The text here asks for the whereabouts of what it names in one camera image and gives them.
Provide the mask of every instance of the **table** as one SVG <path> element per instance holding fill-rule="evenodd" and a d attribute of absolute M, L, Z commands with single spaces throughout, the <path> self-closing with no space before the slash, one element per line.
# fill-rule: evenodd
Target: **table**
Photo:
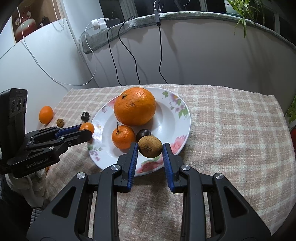
<path fill-rule="evenodd" d="M 180 153 L 184 162 L 200 173 L 222 172 L 274 233 L 296 201 L 295 155 L 276 98 L 209 85 L 143 85 L 148 86 L 175 92 L 188 106 L 192 122 Z M 65 127 L 80 124 L 84 111 L 91 121 L 105 103 L 127 88 L 71 90 L 54 109 L 48 126 L 55 126 L 59 118 L 65 120 Z M 100 171 L 86 143 L 71 147 L 60 159 L 46 178 L 50 199 L 79 171 L 89 175 Z M 182 194 L 169 191 L 163 168 L 136 177 L 131 193 L 118 194 L 120 240 L 179 240 L 182 200 Z M 206 214 L 209 235 L 207 206 Z"/>

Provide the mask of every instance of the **tangerine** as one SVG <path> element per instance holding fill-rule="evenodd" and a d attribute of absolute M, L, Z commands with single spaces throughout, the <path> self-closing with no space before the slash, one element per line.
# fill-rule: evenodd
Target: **tangerine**
<path fill-rule="evenodd" d="M 124 91 L 114 104 L 117 120 L 127 126 L 146 124 L 155 114 L 156 101 L 153 94 L 144 88 L 133 87 Z"/>
<path fill-rule="evenodd" d="M 118 126 L 112 133 L 112 141 L 119 149 L 127 149 L 131 147 L 131 143 L 136 141 L 136 136 L 132 128 L 129 126 Z"/>
<path fill-rule="evenodd" d="M 86 122 L 80 126 L 79 130 L 80 131 L 89 130 L 93 134 L 94 133 L 94 125 L 92 123 Z"/>
<path fill-rule="evenodd" d="M 48 124 L 54 117 L 54 112 L 50 106 L 44 106 L 39 112 L 39 120 L 42 124 Z"/>

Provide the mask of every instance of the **floral plate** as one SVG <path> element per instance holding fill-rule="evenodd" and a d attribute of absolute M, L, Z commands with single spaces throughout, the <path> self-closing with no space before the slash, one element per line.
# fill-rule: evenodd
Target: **floral plate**
<path fill-rule="evenodd" d="M 161 88 L 146 88 L 155 97 L 155 115 L 147 124 L 134 126 L 135 134 L 147 128 L 152 135 L 162 143 L 169 143 L 173 154 L 179 154 L 184 147 L 190 132 L 190 113 L 184 101 L 169 90 Z M 89 154 L 94 163 L 105 169 L 117 163 L 118 157 L 128 150 L 120 150 L 114 146 L 111 135 L 116 128 L 117 119 L 113 107 L 116 98 L 109 101 L 92 120 L 95 127 L 93 138 L 87 143 Z M 146 158 L 140 153 L 136 166 L 135 176 L 145 175 L 163 167 L 163 157 L 160 154 L 153 159 Z"/>

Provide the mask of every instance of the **charger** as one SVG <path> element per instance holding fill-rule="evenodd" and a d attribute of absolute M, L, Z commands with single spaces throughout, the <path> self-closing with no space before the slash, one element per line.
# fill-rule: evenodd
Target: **charger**
<path fill-rule="evenodd" d="M 91 21 L 91 23 L 92 23 L 94 30 L 100 29 L 100 31 L 103 31 L 103 30 L 107 29 L 107 25 L 105 23 L 104 18 L 94 19 Z"/>

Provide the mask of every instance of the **plate rim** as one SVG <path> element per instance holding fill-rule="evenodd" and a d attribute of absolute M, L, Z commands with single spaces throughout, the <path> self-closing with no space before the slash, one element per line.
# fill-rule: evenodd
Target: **plate rim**
<path fill-rule="evenodd" d="M 190 135 L 190 130 L 191 130 L 191 115 L 190 115 L 190 111 L 189 111 L 189 108 L 188 108 L 188 106 L 187 106 L 187 104 L 186 104 L 186 102 L 179 96 L 179 95 L 177 95 L 176 93 L 174 93 L 174 92 L 172 92 L 171 90 L 167 90 L 167 89 L 163 89 L 163 88 L 159 88 L 159 87 L 144 87 L 143 89 L 160 89 L 160 90 L 164 90 L 164 91 L 170 91 L 171 93 L 173 93 L 174 95 L 176 95 L 178 98 L 180 98 L 181 99 L 181 101 L 183 101 L 183 103 L 184 103 L 184 105 L 185 105 L 185 107 L 187 108 L 187 110 L 188 110 L 188 117 L 189 117 L 189 130 L 188 130 L 188 134 L 187 134 L 187 136 L 186 136 L 186 138 L 185 138 L 185 140 L 184 140 L 184 142 L 183 142 L 183 144 L 182 144 L 182 146 L 179 148 L 179 150 L 176 152 L 176 154 L 175 155 L 178 155 L 182 150 L 183 150 L 183 148 L 184 148 L 184 146 L 185 146 L 185 144 L 186 144 L 186 142 L 187 142 L 187 140 L 188 140 L 188 137 L 189 137 L 189 135 Z M 98 112 L 95 114 L 95 116 L 93 117 L 93 119 L 91 120 L 91 123 L 92 123 L 92 121 L 96 118 L 96 116 L 99 114 L 99 112 L 109 103 L 109 102 L 111 102 L 112 100 L 114 100 L 115 98 L 117 98 L 118 96 L 120 96 L 121 94 L 119 94 L 119 95 L 117 95 L 116 97 L 114 97 L 113 99 L 111 99 L 111 100 L 109 100 L 108 102 L 106 102 L 103 106 L 102 106 L 102 108 L 100 108 L 99 110 L 98 110 Z M 100 168 L 98 165 L 97 165 L 97 163 L 92 159 L 92 157 L 91 157 L 91 155 L 90 155 L 90 151 L 89 150 L 87 150 L 88 151 L 88 153 L 89 153 L 89 156 L 90 156 L 90 158 L 91 158 L 91 160 L 95 163 L 95 165 L 98 167 L 98 168 Z M 155 169 L 152 169 L 152 170 L 150 170 L 150 171 L 146 171 L 146 172 L 142 172 L 142 173 L 135 173 L 135 177 L 137 177 L 137 176 L 144 176 L 144 175 L 147 175 L 147 174 L 149 174 L 149 173 L 152 173 L 152 172 L 155 172 L 155 171 L 157 171 L 157 170 L 159 170 L 159 169 L 161 169 L 161 168 L 163 168 L 164 167 L 164 163 L 162 164 L 162 165 L 160 165 L 160 166 L 158 166 L 158 167 L 156 167 Z"/>

